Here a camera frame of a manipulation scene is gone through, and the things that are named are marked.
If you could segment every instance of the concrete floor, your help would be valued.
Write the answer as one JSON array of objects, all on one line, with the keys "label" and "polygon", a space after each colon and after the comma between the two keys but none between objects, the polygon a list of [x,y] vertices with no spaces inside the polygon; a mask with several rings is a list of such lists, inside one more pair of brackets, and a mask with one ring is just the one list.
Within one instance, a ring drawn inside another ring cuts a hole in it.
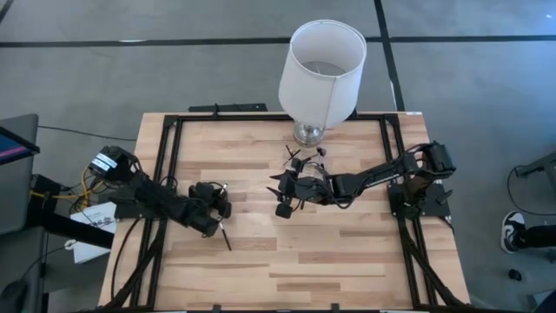
[{"label": "concrete floor", "polygon": [[[387,0],[390,36],[556,34],[550,0]],[[288,37],[302,23],[332,18],[380,35],[371,0],[15,0],[0,42]],[[543,251],[506,255],[500,220],[513,210],[506,175],[556,149],[555,42],[393,43],[406,110],[423,111],[432,139],[445,143],[458,171],[447,187],[461,263],[473,303],[526,309],[526,295],[556,288]],[[277,98],[286,44],[0,48],[0,118],[37,113],[40,124],[135,137],[147,111],[190,105],[266,103]],[[380,43],[368,44],[358,110],[395,110]],[[76,183],[105,144],[132,143],[40,130],[36,173]],[[517,201],[556,211],[546,178],[516,180]],[[526,216],[528,225],[556,218]],[[52,237],[50,249],[64,240]],[[106,258],[70,266],[49,258],[50,312],[92,308]],[[525,279],[507,278],[511,268]]]}]

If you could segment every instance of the lamp base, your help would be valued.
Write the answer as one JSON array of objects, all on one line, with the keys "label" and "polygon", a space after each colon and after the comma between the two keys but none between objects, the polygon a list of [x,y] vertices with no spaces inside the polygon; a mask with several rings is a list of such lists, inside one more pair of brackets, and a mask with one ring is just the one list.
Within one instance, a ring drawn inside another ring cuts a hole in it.
[{"label": "lamp base", "polygon": [[303,147],[314,147],[322,141],[324,129],[295,122],[294,139]]}]

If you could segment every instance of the wooden tabletop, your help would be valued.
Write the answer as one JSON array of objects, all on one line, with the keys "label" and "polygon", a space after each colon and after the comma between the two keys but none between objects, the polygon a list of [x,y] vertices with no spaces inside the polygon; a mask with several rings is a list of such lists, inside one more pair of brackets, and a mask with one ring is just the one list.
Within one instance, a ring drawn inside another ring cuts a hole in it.
[{"label": "wooden tabletop", "polygon": [[[164,115],[145,114],[137,139],[135,154],[150,175]],[[422,115],[399,117],[406,147],[428,142]],[[411,308],[398,225],[390,216],[385,184],[363,192],[347,210],[307,204],[290,219],[275,216],[275,196],[265,187],[276,187],[269,176],[286,169],[284,144],[298,149],[292,130],[293,122],[184,124],[175,173],[178,191],[187,193],[197,181],[228,184],[233,214],[224,227],[233,251],[228,251],[221,232],[203,239],[199,232],[170,222],[157,310],[209,310],[215,303],[227,310],[323,310],[331,303],[343,309]],[[396,156],[391,129],[389,134]],[[327,130],[321,146],[328,151],[325,164],[331,173],[359,172],[386,161],[379,124],[373,121],[344,122]],[[313,153],[314,149],[302,151],[303,156]],[[421,222],[432,267],[461,301],[468,302],[452,231],[435,217]],[[114,261],[131,223],[117,226],[99,304],[109,301]],[[116,290],[135,268],[141,234],[142,222],[124,247]],[[422,274],[416,264],[415,268],[420,298],[426,303]],[[140,303],[146,300],[150,269],[146,273]]]}]

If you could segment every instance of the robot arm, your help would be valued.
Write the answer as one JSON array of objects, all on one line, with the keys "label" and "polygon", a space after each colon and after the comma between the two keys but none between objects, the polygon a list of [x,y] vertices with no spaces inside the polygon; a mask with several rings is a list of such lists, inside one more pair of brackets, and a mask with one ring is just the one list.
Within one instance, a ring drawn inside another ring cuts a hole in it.
[{"label": "robot arm", "polygon": [[[422,152],[422,166],[419,166],[418,160],[415,159],[417,152]],[[294,211],[291,207],[293,199],[299,199],[300,203],[336,204],[346,209],[364,190],[400,176],[410,175],[413,177],[404,182],[407,190],[406,200],[415,204],[435,180],[448,178],[455,171],[446,147],[436,142],[416,145],[397,159],[358,174],[325,173],[322,179],[299,177],[307,162],[307,159],[302,161],[294,158],[292,170],[271,177],[280,181],[278,190],[268,188],[277,195],[280,202],[276,209],[277,216],[291,216]]]},{"label": "robot arm", "polygon": [[[90,171],[104,182],[128,186],[135,201],[159,217],[168,217],[185,227],[192,227],[204,236],[213,236],[223,218],[231,216],[231,203],[225,188],[212,183],[189,187],[189,196],[178,196],[171,183],[162,186],[153,182],[141,168],[136,156],[117,146],[104,147],[89,165]],[[210,213],[217,210],[221,219]]]}]

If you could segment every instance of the lamp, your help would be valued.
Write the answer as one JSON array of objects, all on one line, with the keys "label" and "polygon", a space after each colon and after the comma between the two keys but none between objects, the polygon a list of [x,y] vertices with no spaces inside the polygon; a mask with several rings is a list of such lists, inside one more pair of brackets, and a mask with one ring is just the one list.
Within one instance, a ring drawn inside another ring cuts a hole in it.
[{"label": "lamp", "polygon": [[366,56],[365,37],[344,23],[317,20],[295,31],[278,97],[297,143],[315,146],[354,111]]}]

